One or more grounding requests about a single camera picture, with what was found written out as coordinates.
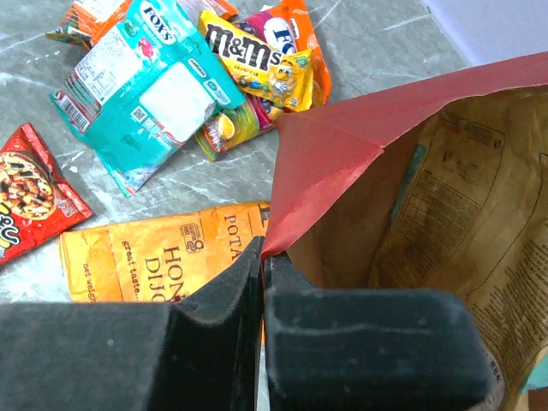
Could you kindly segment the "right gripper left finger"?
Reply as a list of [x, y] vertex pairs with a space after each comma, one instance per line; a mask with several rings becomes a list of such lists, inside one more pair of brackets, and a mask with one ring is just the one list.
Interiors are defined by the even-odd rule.
[[262, 245], [176, 303], [2, 305], [2, 409], [255, 409]]

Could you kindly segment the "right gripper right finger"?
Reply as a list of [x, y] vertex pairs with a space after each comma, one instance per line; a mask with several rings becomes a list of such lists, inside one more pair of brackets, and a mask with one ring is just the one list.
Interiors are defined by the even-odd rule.
[[274, 410], [469, 410], [492, 375], [471, 313], [435, 289], [322, 289], [288, 255], [265, 275]]

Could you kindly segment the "orange Kettle chips bag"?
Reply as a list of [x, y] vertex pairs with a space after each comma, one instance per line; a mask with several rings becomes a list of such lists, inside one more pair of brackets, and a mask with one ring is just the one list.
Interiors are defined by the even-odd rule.
[[59, 251], [72, 299], [184, 299], [265, 235], [269, 217], [269, 203], [253, 202], [65, 232]]

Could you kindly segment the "red paper bag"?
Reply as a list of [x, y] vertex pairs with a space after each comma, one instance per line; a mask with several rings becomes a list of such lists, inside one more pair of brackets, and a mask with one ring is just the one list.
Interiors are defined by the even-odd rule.
[[[545, 86], [543, 52], [397, 86], [282, 117], [262, 255], [285, 252], [314, 284], [378, 288], [373, 258], [409, 182], [421, 123], [449, 103]], [[547, 407], [547, 357], [527, 380]]]

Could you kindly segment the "brown snack pouch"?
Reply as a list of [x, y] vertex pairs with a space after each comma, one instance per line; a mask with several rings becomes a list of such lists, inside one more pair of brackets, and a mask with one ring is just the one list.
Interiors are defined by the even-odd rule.
[[421, 123], [409, 171], [371, 285], [458, 296], [495, 378], [479, 408], [529, 410], [547, 357], [546, 87], [445, 105]]

